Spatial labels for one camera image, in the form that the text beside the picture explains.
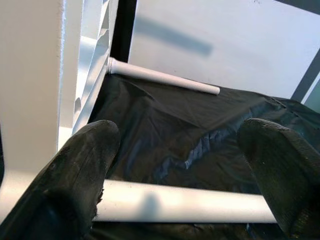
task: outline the white wall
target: white wall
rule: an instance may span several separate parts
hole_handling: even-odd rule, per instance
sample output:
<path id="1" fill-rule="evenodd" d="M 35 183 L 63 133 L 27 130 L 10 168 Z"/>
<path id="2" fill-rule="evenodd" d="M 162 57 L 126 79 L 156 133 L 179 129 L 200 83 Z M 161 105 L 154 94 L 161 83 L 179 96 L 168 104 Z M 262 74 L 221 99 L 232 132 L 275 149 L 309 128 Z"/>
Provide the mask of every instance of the white wall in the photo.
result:
<path id="1" fill-rule="evenodd" d="M 319 15 L 274 0 L 139 0 L 129 63 L 290 98 L 319 26 Z"/>

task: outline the white panel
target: white panel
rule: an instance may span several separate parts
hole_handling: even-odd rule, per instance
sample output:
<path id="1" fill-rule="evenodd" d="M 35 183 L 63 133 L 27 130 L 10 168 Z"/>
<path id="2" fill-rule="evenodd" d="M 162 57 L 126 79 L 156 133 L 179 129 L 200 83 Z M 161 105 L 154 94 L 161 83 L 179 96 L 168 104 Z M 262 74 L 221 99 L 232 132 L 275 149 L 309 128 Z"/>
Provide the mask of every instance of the white panel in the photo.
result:
<path id="1" fill-rule="evenodd" d="M 129 63 L 290 98 L 320 47 L 320 16 L 274 0 L 140 0 Z"/>
<path id="2" fill-rule="evenodd" d="M 0 124 L 6 170 L 37 173 L 57 150 L 64 14 L 63 0 L 1 4 Z"/>

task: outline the black plastic sheet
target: black plastic sheet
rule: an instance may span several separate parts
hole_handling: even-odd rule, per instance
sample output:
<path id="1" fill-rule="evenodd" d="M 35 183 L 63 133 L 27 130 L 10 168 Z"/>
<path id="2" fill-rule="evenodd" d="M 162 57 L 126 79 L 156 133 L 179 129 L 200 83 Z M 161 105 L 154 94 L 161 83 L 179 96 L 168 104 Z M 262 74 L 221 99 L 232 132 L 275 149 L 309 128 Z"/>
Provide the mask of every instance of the black plastic sheet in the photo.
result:
<path id="1" fill-rule="evenodd" d="M 109 179 L 260 194 L 236 140 L 240 125 L 252 117 L 292 128 L 320 150 L 320 114 L 296 101 L 228 88 L 215 96 L 108 75 L 90 122 L 111 120 L 120 129 Z M 287 238 L 277 224 L 99 222 L 89 239 Z"/>

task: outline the white post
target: white post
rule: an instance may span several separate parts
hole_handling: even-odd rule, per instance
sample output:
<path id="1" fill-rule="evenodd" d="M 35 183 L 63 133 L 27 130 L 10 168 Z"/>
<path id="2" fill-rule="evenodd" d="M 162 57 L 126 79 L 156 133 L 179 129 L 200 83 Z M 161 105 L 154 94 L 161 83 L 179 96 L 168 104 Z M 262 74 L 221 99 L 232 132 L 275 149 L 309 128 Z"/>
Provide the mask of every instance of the white post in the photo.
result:
<path id="1" fill-rule="evenodd" d="M 131 65 L 118 61 L 112 57 L 108 59 L 108 72 L 110 74 L 122 74 L 125 76 L 143 79 L 160 84 L 178 86 L 181 88 L 196 90 L 204 93 L 218 95 L 220 88 L 209 84 L 188 80 L 182 77 L 173 76 L 159 71 L 150 70 L 144 67 Z"/>
<path id="2" fill-rule="evenodd" d="M 35 178 L 11 171 L 0 188 L 0 223 Z M 276 223 L 261 195 L 105 180 L 95 221 Z"/>

